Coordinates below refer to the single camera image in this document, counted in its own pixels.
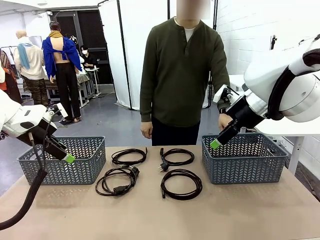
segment plastic basket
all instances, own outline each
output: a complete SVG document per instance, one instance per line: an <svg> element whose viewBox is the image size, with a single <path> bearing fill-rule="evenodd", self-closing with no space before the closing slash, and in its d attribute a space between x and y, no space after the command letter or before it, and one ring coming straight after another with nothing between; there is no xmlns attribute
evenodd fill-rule
<svg viewBox="0 0 320 240"><path fill-rule="evenodd" d="M260 133L238 134L214 150L217 135L202 137L202 161L212 184L279 182L288 154Z"/></svg>
<svg viewBox="0 0 320 240"><path fill-rule="evenodd" d="M57 139L66 145L66 152L73 155L75 160L68 163L46 155L47 176L42 185L91 185L93 184L106 163L104 136L63 136ZM42 145L36 146L42 159ZM38 170L35 152L28 150L18 161L29 184L32 183Z"/></svg>

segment man's hand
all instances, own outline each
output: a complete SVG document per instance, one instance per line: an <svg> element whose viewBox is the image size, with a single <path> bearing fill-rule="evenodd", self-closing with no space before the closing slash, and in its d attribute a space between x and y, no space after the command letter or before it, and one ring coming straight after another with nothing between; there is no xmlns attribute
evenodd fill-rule
<svg viewBox="0 0 320 240"><path fill-rule="evenodd" d="M152 126L152 122L151 121L148 121L148 122L141 122L141 133L142 135L147 138L147 139L151 139L152 137L152 129L153 129L153 126Z"/></svg>
<svg viewBox="0 0 320 240"><path fill-rule="evenodd" d="M228 124L232 121L232 117L230 117L229 115L222 113L219 115L219 129L220 131L222 131L223 129L225 129L226 126L228 126Z"/></svg>

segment black hair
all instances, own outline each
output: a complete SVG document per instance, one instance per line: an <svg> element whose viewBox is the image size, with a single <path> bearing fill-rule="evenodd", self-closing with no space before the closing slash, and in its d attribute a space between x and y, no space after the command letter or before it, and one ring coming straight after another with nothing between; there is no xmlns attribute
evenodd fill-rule
<svg viewBox="0 0 320 240"><path fill-rule="evenodd" d="M60 23L58 23L57 21L51 21L49 23L49 27L50 27L51 31L60 31L61 30Z"/></svg>
<svg viewBox="0 0 320 240"><path fill-rule="evenodd" d="M88 47L86 46L86 45L82 45L81 47L80 47L80 50L82 51L82 50L88 50Z"/></svg>

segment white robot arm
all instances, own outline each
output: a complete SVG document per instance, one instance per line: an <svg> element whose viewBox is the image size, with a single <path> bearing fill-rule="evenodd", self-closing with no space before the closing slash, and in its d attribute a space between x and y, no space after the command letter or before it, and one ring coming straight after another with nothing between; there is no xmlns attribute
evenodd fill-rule
<svg viewBox="0 0 320 240"><path fill-rule="evenodd" d="M65 152L66 146L52 134L57 130L53 122L67 116L61 103L48 109L43 105L21 106L0 90L0 140L5 137L17 138L31 146L29 133L32 133L36 145L43 144L45 139L45 151L56 159L65 159L69 157Z"/></svg>
<svg viewBox="0 0 320 240"><path fill-rule="evenodd" d="M270 51L253 61L244 73L243 95L222 86L213 101L231 106L233 121L211 143L216 149L232 139L242 127L254 128L264 119L308 122L320 116L320 34L298 47Z"/></svg>

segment seated person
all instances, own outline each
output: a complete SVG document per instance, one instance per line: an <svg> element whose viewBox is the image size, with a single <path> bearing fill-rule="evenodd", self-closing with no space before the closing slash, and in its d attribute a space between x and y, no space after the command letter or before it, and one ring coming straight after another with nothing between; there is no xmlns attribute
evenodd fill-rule
<svg viewBox="0 0 320 240"><path fill-rule="evenodd" d="M83 59L84 59L84 67L86 68L94 68L95 66L98 66L98 61L96 56L92 55L91 53L89 53L88 51L88 47L85 45L82 45L80 47L80 50L83 54Z"/></svg>

